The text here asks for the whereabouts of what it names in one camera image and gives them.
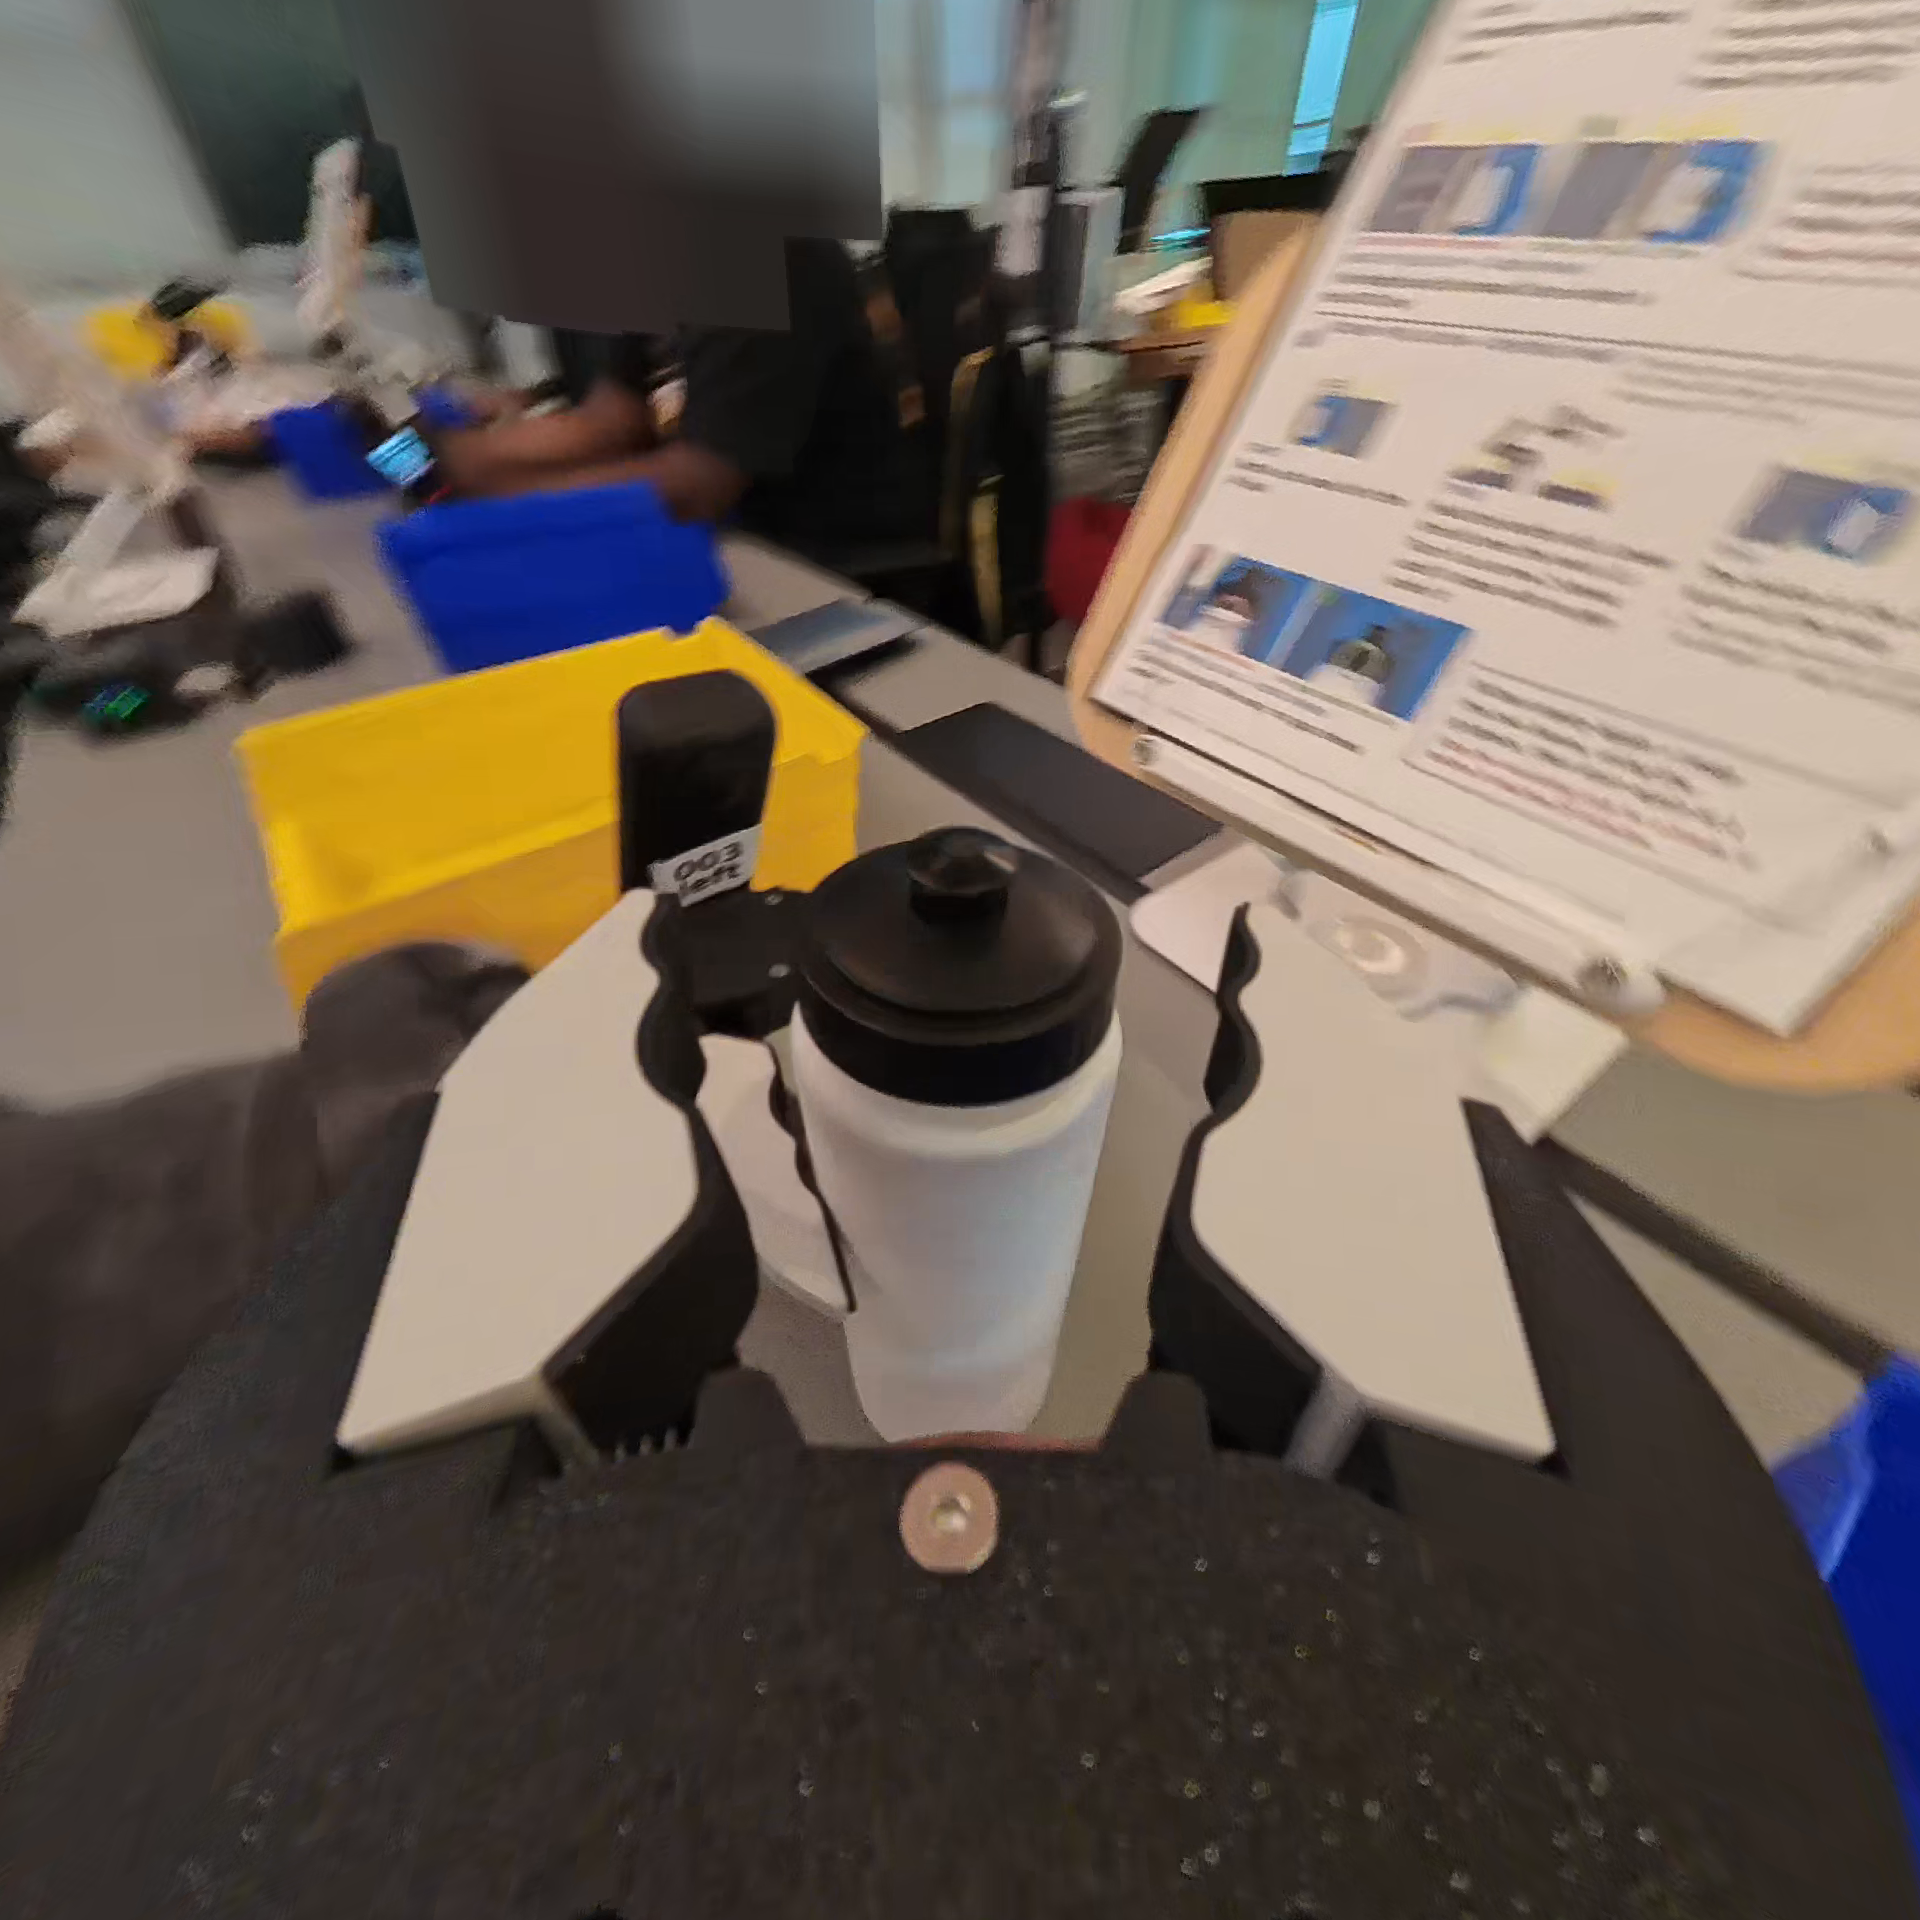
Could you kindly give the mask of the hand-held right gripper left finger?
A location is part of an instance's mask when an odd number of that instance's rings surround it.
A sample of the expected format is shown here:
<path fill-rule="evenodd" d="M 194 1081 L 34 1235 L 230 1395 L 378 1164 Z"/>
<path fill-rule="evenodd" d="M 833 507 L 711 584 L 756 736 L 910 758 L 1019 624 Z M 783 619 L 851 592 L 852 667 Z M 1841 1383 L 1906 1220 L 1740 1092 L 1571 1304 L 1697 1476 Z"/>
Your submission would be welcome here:
<path fill-rule="evenodd" d="M 625 896 L 445 1070 L 337 1446 L 529 1425 L 562 1460 L 690 1440 L 758 1296 L 697 1095 L 676 908 Z"/>

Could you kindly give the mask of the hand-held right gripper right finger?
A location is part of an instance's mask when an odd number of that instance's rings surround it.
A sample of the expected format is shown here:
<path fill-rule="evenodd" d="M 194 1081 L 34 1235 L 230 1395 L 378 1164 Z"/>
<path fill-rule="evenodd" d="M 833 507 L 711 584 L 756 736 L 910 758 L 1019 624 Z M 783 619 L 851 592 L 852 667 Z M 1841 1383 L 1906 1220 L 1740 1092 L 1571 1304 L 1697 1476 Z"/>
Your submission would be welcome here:
<path fill-rule="evenodd" d="M 1150 1360 L 1214 1440 L 1314 1479 L 1380 1425 L 1543 1466 L 1551 1416 L 1445 1044 L 1265 903 L 1233 920 L 1214 1007 Z"/>

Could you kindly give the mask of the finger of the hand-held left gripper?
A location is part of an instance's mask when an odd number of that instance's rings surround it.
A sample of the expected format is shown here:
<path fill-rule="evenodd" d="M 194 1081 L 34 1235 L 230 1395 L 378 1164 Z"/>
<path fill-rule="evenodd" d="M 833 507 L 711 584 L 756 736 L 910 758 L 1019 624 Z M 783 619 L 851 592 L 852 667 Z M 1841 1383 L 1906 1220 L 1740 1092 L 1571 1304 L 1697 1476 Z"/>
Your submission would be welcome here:
<path fill-rule="evenodd" d="M 702 1042 L 700 1113 L 750 1223 L 758 1279 L 811 1312 L 855 1307 L 833 1215 L 809 1177 L 797 1112 L 767 1041 Z"/>

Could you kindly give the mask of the white plastic bottle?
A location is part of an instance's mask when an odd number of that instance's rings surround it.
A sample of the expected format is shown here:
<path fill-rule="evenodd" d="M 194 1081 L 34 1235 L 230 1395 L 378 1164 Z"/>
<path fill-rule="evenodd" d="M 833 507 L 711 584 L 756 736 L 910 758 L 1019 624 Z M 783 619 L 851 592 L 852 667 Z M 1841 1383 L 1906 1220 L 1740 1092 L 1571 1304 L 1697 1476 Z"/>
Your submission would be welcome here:
<path fill-rule="evenodd" d="M 805 1015 L 789 1064 L 846 1248 L 849 1363 L 876 1434 L 1019 1434 L 1045 1403 L 1121 1079 L 1121 1019 L 1055 1087 L 951 1108 L 867 1088 Z"/>

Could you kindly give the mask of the yellow plastic bin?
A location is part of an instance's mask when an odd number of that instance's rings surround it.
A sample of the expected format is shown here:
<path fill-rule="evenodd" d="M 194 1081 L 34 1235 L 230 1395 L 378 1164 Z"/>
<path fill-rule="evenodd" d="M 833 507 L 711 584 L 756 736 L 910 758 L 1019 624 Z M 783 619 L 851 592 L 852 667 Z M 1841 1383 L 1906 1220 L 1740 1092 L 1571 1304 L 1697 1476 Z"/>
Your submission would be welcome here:
<path fill-rule="evenodd" d="M 603 640 L 242 734 L 233 759 L 290 1011 L 334 970 L 406 944 L 529 970 L 558 958 L 618 896 L 618 703 L 707 670 L 739 672 L 772 707 L 751 883 L 805 890 L 857 851 L 869 732 L 717 618 L 690 636 Z"/>

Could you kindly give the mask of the black bottle lid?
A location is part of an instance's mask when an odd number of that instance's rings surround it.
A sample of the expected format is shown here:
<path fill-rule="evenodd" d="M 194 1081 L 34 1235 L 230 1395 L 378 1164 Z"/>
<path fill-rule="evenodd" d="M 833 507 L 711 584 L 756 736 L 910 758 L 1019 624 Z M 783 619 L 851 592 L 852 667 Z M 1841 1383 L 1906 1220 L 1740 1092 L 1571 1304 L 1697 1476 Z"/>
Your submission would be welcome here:
<path fill-rule="evenodd" d="M 1082 873 L 978 827 L 852 857 L 805 900 L 797 1022 L 870 1092 L 978 1108 L 1046 1092 L 1111 1036 L 1113 908 Z"/>

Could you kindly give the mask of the blue plastic bin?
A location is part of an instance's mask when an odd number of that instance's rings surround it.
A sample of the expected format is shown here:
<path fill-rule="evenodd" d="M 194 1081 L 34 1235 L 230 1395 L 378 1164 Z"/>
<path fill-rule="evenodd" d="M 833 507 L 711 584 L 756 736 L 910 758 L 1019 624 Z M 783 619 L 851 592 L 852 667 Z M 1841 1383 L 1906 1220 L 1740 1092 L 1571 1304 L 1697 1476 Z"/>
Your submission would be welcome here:
<path fill-rule="evenodd" d="M 382 568 L 445 675 L 686 636 L 732 598 L 711 529 L 643 486 L 438 504 L 388 519 Z"/>
<path fill-rule="evenodd" d="M 1909 1816 L 1918 1802 L 1918 1363 L 1894 1355 L 1852 1408 L 1773 1467 L 1857 1654 Z"/>
<path fill-rule="evenodd" d="M 263 424 L 279 470 L 314 504 L 395 497 L 399 483 L 372 462 L 393 430 L 379 407 L 348 393 L 276 410 Z"/>

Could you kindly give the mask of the black hanging jacket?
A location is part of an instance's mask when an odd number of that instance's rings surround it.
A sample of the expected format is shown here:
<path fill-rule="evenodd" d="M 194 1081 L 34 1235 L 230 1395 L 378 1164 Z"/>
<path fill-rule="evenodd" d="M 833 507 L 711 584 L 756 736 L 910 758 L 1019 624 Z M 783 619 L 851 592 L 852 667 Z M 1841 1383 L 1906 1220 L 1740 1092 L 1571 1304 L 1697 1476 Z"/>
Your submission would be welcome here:
<path fill-rule="evenodd" d="M 869 322 L 926 502 L 900 584 L 1002 657 L 1049 624 L 1049 402 L 995 251 L 963 208 L 890 208 Z"/>

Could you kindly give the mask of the small black box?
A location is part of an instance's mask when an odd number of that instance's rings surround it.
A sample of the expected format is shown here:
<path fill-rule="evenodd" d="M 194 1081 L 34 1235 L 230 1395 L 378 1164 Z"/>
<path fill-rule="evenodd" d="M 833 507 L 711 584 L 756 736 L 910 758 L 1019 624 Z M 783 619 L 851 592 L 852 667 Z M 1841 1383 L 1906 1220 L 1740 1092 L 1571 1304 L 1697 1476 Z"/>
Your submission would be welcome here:
<path fill-rule="evenodd" d="M 246 695 L 343 666 L 354 640 L 327 592 L 287 592 L 239 618 L 230 664 Z"/>

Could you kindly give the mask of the black charger with green lights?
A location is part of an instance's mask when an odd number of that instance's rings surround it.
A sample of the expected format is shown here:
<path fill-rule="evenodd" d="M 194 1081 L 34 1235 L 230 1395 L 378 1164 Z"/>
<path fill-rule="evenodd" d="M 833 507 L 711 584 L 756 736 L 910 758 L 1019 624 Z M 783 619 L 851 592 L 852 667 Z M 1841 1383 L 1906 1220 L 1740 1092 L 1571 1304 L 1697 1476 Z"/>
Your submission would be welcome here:
<path fill-rule="evenodd" d="M 27 684 L 38 716 L 97 738 L 143 736 L 194 723 L 203 703 L 180 691 L 186 666 L 163 647 L 59 655 Z"/>

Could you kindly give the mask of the background document stand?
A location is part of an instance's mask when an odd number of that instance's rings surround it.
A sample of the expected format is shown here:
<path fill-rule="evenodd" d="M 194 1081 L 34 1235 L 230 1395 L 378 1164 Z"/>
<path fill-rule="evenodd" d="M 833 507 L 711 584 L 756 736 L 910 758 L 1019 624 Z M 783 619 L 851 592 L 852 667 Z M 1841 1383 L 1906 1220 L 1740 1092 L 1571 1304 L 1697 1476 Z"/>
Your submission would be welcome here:
<path fill-rule="evenodd" d="M 27 436 L 52 459 L 57 492 L 82 511 L 6 603 L 14 624 L 47 640 L 89 640 L 206 602 L 221 558 L 212 535 L 194 530 L 196 457 L 276 412 L 348 393 L 375 367 L 361 314 L 361 171 L 363 144 L 353 136 L 314 160 L 295 276 L 297 360 L 233 352 L 202 322 L 202 310 L 219 302 L 212 292 L 175 321 L 146 305 L 140 319 L 165 368 L 122 376 L 93 347 L 57 337 L 5 284 L 5 380 L 27 406 Z"/>

